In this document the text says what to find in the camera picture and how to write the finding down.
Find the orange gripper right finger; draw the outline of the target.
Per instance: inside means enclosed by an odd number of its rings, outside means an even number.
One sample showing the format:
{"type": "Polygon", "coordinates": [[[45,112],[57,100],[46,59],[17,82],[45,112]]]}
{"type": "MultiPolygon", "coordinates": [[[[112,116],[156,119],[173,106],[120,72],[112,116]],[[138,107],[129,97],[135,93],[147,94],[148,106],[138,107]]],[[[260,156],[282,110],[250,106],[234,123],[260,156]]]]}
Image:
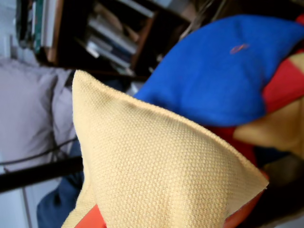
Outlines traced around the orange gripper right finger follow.
{"type": "Polygon", "coordinates": [[[238,211],[229,216],[224,223],[224,228],[236,228],[240,225],[253,211],[265,190],[257,194],[251,201],[242,206],[238,211]]]}

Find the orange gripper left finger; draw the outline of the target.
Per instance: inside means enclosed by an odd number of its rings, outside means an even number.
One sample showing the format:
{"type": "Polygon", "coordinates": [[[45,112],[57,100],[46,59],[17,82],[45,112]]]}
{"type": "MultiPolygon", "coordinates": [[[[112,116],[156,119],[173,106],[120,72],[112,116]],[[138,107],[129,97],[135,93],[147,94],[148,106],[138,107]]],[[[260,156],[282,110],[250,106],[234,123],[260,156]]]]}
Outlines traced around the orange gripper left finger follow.
{"type": "Polygon", "coordinates": [[[79,221],[79,228],[107,228],[97,205],[79,221]]]}

